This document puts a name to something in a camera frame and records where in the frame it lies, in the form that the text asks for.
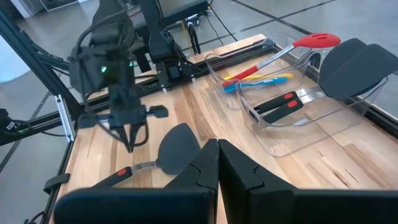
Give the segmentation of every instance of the transparent container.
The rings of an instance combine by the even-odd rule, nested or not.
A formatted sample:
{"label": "transparent container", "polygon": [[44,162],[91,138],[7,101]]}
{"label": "transparent container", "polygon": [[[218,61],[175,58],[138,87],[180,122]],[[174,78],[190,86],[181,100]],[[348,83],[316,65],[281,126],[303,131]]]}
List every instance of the transparent container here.
{"label": "transparent container", "polygon": [[270,124],[263,117],[272,111],[259,114],[254,108],[276,96],[289,91],[317,86],[318,69],[313,66],[297,67],[302,73],[301,85],[285,83],[278,85],[254,85],[261,80],[242,80],[236,84],[236,93],[241,105],[245,125],[269,154],[285,156],[319,140],[356,126],[371,107],[379,92],[388,82],[385,78],[377,87],[345,102],[323,97],[304,104],[298,111]]}
{"label": "transparent container", "polygon": [[[266,60],[273,56],[281,49],[286,48],[297,39],[283,32],[275,32],[270,37],[252,44],[249,47],[243,48],[239,51],[231,52],[230,54],[217,55],[209,54],[205,57],[205,62],[208,66],[211,76],[215,80],[213,85],[214,91],[216,91],[223,103],[232,110],[239,110],[239,103],[235,91],[226,92],[222,84],[226,81],[226,78],[233,77],[246,69],[257,65],[258,63]],[[258,72],[252,74],[250,77],[270,77],[278,74],[281,71],[291,71],[291,68],[302,67],[303,64],[309,63],[312,49],[306,47],[297,47],[288,54],[284,55],[280,59],[272,62],[271,64],[260,69]],[[289,85],[301,84],[303,75],[301,73],[293,74],[293,77],[289,81]]]}

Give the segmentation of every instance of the red spatula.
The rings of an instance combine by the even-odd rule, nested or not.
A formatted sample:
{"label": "red spatula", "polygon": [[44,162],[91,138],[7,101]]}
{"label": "red spatula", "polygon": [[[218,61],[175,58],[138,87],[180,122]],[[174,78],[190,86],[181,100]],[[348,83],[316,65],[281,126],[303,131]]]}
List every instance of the red spatula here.
{"label": "red spatula", "polygon": [[244,72],[241,72],[238,75],[235,75],[233,78],[230,78],[230,81],[223,83],[223,87],[227,87],[229,85],[236,83],[238,80],[242,80],[243,78],[248,77],[249,75],[260,70],[262,67],[265,67],[266,65],[272,63],[273,61],[277,60],[278,58],[290,52],[296,47],[327,48],[327,47],[334,47],[340,44],[340,42],[341,42],[340,38],[333,34],[318,33],[318,34],[308,35],[306,37],[301,38],[300,40],[296,40],[293,44],[290,44],[285,49],[281,50],[280,52],[270,57],[269,59],[247,69]]}

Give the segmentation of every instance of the yellow utensil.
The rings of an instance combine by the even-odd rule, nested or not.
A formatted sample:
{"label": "yellow utensil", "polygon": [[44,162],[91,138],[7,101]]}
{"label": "yellow utensil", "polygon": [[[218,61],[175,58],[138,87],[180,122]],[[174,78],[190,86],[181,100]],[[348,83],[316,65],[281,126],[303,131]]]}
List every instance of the yellow utensil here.
{"label": "yellow utensil", "polygon": [[[280,74],[280,75],[275,75],[275,76],[273,76],[273,75],[251,75],[251,76],[248,76],[248,77],[244,78],[244,80],[252,80],[252,79],[257,79],[257,78],[269,78],[269,77],[291,79],[291,78],[293,78],[293,74],[285,73],[285,74]],[[229,80],[231,78],[233,78],[232,75],[230,75],[228,77],[225,77],[224,80]]]}

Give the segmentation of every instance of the wooden tabletop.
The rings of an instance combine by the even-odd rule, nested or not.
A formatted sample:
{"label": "wooden tabletop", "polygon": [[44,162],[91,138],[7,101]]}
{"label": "wooden tabletop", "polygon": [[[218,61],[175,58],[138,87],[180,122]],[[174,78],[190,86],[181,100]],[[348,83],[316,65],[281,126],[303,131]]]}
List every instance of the wooden tabletop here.
{"label": "wooden tabletop", "polygon": [[[199,62],[209,53],[224,54],[263,38],[263,35],[257,35],[241,40],[197,55],[191,61]],[[228,73],[237,74],[247,66],[243,63],[230,68]],[[135,148],[132,154],[99,127],[79,130],[66,169],[70,180],[61,186],[58,198],[72,190],[95,185],[123,167],[155,160],[162,138],[180,123],[187,123],[192,128],[201,145],[211,138],[227,139],[260,165],[298,188],[398,189],[398,141],[372,122],[364,120],[288,156],[274,157],[264,150],[264,142],[271,139],[263,137],[260,141],[245,125],[242,112],[225,106],[214,86],[214,79],[208,75],[168,93],[143,97],[142,103],[147,106],[166,106],[169,117],[149,118],[149,141]],[[143,137],[141,130],[137,142]],[[147,169],[117,187],[163,187],[173,178],[160,169]],[[221,198],[218,206],[218,223],[226,223]]]}

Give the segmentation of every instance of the concrete floor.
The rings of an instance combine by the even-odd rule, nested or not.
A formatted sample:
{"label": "concrete floor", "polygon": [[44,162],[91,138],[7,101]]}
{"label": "concrete floor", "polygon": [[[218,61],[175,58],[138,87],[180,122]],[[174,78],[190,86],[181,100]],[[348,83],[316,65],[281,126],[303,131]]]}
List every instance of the concrete floor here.
{"label": "concrete floor", "polygon": [[[398,2],[395,0],[214,0],[213,5],[237,39],[274,31],[296,37],[306,32],[332,32],[343,40],[357,37],[368,44],[377,43],[398,55],[398,29],[394,28],[398,23]],[[77,37],[91,24],[97,7],[97,0],[92,0],[40,14],[19,26],[44,49],[67,57]],[[211,16],[210,21],[224,44],[234,41],[215,16]],[[174,29],[172,33],[182,48],[188,46],[181,29]],[[201,19],[197,33],[203,43],[202,51],[220,46],[205,18]],[[70,86],[65,75],[60,78]],[[398,78],[391,77],[376,101],[395,117],[398,117],[398,104],[391,102],[398,98],[397,84]],[[81,101],[75,90],[71,92]],[[53,96],[31,72],[0,84],[0,102],[14,119],[32,119],[57,109]],[[62,128],[50,131],[60,134]],[[42,188],[45,181],[56,174],[66,146],[65,138],[38,134],[0,147],[0,161],[12,154],[0,170],[1,223],[22,223],[44,209],[48,197]]]}

